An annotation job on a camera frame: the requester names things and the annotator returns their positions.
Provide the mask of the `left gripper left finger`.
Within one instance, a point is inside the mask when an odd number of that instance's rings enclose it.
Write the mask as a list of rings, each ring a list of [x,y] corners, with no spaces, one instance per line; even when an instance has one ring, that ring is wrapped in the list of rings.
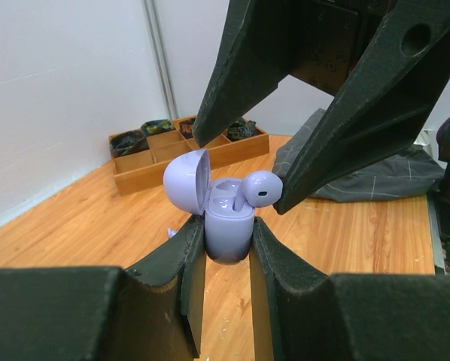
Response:
[[[128,268],[0,268],[0,360],[199,356],[204,220]]]

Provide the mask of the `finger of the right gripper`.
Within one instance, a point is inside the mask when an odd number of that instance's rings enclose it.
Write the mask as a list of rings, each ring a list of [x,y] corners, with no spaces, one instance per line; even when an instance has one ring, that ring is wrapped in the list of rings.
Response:
[[[231,1],[193,135],[203,147],[246,114],[300,63],[310,1]]]
[[[399,1],[284,176],[279,214],[407,148],[450,79],[450,1]]]

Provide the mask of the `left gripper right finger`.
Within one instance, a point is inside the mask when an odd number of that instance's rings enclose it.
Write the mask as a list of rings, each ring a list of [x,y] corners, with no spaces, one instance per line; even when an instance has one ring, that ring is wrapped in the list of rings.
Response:
[[[317,270],[254,221],[258,360],[450,360],[450,276]]]

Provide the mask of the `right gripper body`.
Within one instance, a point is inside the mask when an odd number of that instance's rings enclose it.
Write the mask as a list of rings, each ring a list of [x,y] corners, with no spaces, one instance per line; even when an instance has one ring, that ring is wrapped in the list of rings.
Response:
[[[336,94],[395,1],[292,1],[290,74]]]

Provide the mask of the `purple earbud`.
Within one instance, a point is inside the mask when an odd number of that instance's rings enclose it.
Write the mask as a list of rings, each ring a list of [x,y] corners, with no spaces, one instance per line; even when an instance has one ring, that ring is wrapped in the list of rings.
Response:
[[[242,180],[236,193],[233,210],[240,211],[245,204],[262,208],[281,198],[283,183],[270,171],[255,171]]]
[[[168,238],[173,238],[177,233],[178,233],[178,230],[171,229],[171,228],[167,229]]]

